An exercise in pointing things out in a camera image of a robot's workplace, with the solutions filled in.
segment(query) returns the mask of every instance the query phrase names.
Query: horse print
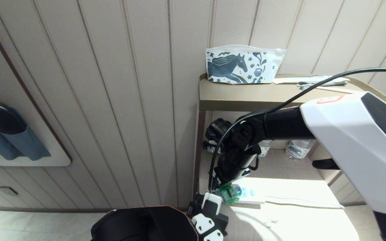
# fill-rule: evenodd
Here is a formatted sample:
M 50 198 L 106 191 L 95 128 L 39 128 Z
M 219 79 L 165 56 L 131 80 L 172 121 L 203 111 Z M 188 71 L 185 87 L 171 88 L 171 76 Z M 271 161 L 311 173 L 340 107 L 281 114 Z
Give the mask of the horse print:
M 239 66 L 244 73 L 247 72 L 245 64 L 245 55 L 227 55 L 225 57 L 214 58 L 208 61 L 208 76 L 226 77 L 236 83 L 248 83 L 244 78 L 233 73 L 236 66 Z

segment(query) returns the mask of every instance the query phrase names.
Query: tiled floor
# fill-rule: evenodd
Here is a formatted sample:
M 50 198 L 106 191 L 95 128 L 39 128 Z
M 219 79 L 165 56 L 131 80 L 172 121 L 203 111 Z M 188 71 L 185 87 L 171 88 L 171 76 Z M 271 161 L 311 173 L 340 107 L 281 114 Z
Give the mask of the tiled floor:
M 0 211 L 0 241 L 90 241 L 90 228 L 102 216 Z
M 381 241 L 369 206 L 346 207 L 360 241 Z M 104 214 L 0 211 L 0 241 L 89 241 L 90 228 Z

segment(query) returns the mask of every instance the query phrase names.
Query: water bottle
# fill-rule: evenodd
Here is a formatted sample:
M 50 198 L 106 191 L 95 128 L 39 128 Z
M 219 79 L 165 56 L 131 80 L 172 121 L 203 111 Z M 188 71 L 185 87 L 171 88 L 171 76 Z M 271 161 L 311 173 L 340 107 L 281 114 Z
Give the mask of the water bottle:
M 259 142 L 260 150 L 262 153 L 259 154 L 259 158 L 265 157 L 271 148 L 271 145 L 273 143 L 273 140 L 262 140 Z
M 303 159 L 314 145 L 314 140 L 292 140 L 285 149 L 285 154 L 289 158 Z

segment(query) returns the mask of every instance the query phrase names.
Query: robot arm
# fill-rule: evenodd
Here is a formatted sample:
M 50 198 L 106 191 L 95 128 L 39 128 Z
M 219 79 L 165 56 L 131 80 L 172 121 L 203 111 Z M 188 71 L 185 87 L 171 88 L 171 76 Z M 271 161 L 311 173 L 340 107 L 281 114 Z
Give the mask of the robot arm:
M 230 125 L 218 119 L 206 137 L 217 142 Z M 210 191 L 247 175 L 261 140 L 315 138 L 372 207 L 386 240 L 386 103 L 369 92 L 311 100 L 241 122 L 222 142 Z

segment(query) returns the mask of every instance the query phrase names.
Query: striped wallpaper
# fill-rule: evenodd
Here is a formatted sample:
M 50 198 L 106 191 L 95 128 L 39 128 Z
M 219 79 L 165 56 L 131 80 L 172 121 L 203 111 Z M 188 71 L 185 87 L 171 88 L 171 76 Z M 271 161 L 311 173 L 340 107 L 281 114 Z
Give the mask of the striped wallpaper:
M 19 192 L 0 207 L 182 208 L 205 48 L 287 48 L 281 73 L 386 67 L 386 0 L 0 0 L 0 41 L 73 157 L 0 167 Z M 386 93 L 386 73 L 356 77 Z

